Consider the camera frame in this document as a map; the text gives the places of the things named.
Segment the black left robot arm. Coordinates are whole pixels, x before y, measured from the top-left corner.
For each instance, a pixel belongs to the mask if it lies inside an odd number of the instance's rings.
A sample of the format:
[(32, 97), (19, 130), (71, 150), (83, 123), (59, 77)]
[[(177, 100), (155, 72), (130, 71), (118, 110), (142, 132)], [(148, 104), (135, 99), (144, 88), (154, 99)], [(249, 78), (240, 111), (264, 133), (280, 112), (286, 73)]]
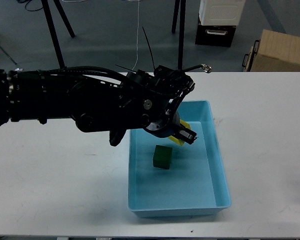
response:
[(109, 132), (117, 146), (127, 130), (192, 144), (197, 135), (178, 107), (195, 87), (183, 70), (158, 66), (126, 75), (96, 67), (9, 71), (0, 69), (0, 126), (7, 122), (71, 118), (84, 133)]

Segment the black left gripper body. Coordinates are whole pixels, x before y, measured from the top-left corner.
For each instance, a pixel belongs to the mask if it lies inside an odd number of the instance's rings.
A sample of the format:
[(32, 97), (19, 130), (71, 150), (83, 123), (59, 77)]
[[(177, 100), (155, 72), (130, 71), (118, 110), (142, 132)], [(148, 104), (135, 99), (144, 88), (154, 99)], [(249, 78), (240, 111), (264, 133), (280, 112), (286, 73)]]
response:
[(178, 107), (194, 89), (194, 81), (183, 70), (173, 70), (162, 65), (154, 70), (153, 75), (142, 70), (139, 75), (145, 96), (140, 128), (158, 138), (173, 135), (181, 120)]

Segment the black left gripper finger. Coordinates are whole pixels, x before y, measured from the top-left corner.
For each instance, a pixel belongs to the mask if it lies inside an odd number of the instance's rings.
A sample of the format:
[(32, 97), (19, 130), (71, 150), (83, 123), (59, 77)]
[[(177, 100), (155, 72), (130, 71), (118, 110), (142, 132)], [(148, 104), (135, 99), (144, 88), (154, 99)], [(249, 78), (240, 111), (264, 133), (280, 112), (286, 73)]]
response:
[(184, 143), (192, 145), (198, 138), (197, 133), (191, 130), (191, 126), (187, 122), (180, 122), (177, 131), (171, 137), (179, 145)]

